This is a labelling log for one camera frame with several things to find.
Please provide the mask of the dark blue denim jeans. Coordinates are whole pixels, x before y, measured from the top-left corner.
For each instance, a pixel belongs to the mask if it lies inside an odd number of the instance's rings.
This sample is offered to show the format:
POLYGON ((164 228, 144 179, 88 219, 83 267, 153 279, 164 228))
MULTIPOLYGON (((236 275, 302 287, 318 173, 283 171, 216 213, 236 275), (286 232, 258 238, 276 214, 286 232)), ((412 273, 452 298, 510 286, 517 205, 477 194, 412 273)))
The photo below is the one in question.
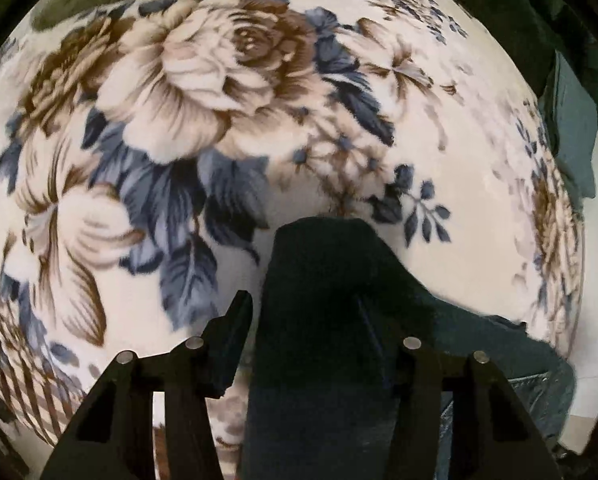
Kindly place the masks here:
MULTIPOLYGON (((241 475, 388 479, 397 399, 381 381, 362 311, 428 301, 449 304, 361 220, 280 228, 262 289, 241 475)), ((562 358, 562 430, 574 387, 562 358)))

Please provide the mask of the floral bed blanket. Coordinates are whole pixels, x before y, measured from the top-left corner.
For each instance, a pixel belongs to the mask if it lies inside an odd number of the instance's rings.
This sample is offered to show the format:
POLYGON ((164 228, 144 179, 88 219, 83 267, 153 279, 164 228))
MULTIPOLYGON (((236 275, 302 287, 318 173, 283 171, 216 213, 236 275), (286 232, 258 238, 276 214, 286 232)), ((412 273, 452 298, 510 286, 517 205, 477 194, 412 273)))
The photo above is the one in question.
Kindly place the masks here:
POLYGON ((206 404, 219 479, 246 479, 262 289, 302 219, 367 223, 433 296, 566 361, 581 222, 538 96, 456 0, 123 0, 42 32, 34 6, 0 48, 0 478, 45 479, 120 352, 168 353, 244 290, 206 404))

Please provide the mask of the folded light blue jeans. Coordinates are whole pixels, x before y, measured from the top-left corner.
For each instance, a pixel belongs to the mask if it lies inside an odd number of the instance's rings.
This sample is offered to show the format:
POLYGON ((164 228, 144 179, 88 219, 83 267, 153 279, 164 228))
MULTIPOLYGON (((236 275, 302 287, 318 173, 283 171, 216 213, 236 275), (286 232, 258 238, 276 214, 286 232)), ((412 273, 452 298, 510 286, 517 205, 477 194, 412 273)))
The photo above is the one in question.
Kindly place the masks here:
POLYGON ((595 198, 596 194, 592 154, 598 114, 592 97, 560 51, 554 51, 553 68, 539 107, 548 144, 572 208, 581 214, 584 200, 595 198))

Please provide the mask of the dark green velvet robe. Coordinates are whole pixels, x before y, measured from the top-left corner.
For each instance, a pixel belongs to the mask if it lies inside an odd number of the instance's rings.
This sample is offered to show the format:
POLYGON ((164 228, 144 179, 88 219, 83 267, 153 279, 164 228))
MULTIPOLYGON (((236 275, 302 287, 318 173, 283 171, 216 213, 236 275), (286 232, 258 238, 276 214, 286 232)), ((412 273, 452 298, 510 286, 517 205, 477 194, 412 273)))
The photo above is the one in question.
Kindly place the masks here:
POLYGON ((598 122, 598 40, 564 0, 456 0, 498 40, 542 96, 558 54, 592 99, 598 122))

